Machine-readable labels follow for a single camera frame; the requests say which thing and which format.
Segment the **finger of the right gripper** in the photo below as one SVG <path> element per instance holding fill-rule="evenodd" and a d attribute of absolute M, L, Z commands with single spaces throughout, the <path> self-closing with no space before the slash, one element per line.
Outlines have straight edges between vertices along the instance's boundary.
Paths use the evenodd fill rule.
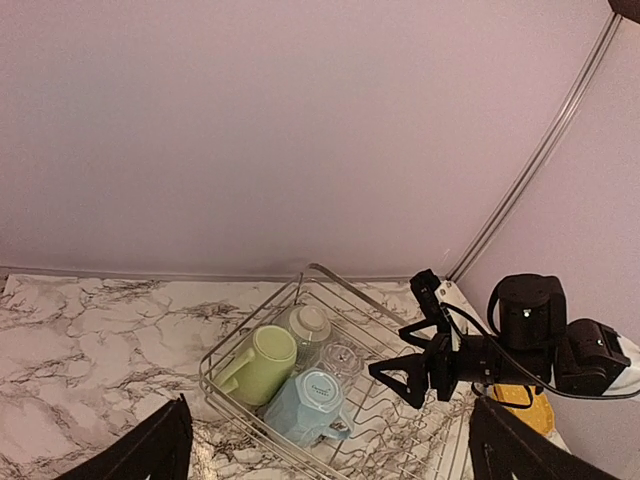
<path fill-rule="evenodd" d="M 436 324 L 429 320 L 420 320 L 398 330 L 401 340 L 416 347 L 411 354 L 415 358 L 434 358 L 440 345 L 440 333 Z"/>
<path fill-rule="evenodd" d="M 414 409 L 421 409 L 429 391 L 427 352 L 413 353 L 371 363 L 369 375 L 396 393 Z"/>

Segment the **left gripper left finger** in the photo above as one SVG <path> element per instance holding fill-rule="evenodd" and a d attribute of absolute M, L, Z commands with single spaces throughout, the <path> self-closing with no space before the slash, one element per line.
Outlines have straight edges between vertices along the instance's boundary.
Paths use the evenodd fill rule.
<path fill-rule="evenodd" d="M 58 479 L 186 479 L 192 445 L 191 411 L 185 397 L 179 396 L 109 448 Z"/>

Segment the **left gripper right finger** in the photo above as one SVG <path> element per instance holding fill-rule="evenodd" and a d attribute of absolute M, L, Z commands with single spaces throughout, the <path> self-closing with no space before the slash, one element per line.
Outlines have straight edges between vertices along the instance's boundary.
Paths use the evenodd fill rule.
<path fill-rule="evenodd" d="M 474 403 L 469 449 L 476 479 L 615 479 L 554 445 L 487 397 Z"/>

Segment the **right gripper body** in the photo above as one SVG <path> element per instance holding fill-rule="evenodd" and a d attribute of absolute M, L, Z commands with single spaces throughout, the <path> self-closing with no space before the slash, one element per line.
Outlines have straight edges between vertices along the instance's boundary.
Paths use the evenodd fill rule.
<path fill-rule="evenodd" d="M 451 335 L 437 333 L 426 352 L 430 387 L 439 401 L 449 401 L 460 381 L 489 385 L 498 379 L 498 352 L 484 336 L 466 336 L 454 351 Z"/>

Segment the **yellow plate back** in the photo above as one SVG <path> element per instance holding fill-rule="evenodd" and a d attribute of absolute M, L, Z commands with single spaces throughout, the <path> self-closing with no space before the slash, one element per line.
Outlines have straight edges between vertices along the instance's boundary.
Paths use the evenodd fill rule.
<path fill-rule="evenodd" d="M 544 393 L 536 394 L 528 386 L 497 384 L 490 396 L 539 434 L 549 436 L 554 431 L 554 411 Z"/>

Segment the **clear glass back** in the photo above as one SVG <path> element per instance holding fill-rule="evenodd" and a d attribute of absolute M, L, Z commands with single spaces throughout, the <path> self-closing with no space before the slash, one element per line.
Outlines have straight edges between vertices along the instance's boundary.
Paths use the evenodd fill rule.
<path fill-rule="evenodd" d="M 316 367 L 334 375 L 344 391 L 351 389 L 363 369 L 363 359 L 350 345 L 330 342 L 319 352 Z"/>

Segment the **light blue mug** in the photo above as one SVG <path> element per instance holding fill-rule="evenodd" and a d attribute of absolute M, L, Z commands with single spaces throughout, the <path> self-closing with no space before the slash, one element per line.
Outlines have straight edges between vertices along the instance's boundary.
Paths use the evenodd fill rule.
<path fill-rule="evenodd" d="M 302 448 L 312 446 L 321 437 L 346 440 L 354 431 L 338 379 L 318 368 L 289 378 L 269 403 L 263 421 Z"/>

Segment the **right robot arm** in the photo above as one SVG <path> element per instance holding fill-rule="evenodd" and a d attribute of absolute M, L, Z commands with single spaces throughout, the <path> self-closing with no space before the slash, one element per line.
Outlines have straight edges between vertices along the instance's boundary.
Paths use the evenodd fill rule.
<path fill-rule="evenodd" d="M 460 382 L 521 385 L 528 396 L 548 390 L 576 400 L 622 400 L 639 394 L 639 347 L 589 318 L 567 319 L 555 276 L 510 275 L 494 287 L 483 327 L 436 295 L 431 270 L 410 280 L 423 320 L 400 329 L 416 352 L 369 365 L 370 375 L 415 409 L 435 391 L 451 399 Z"/>

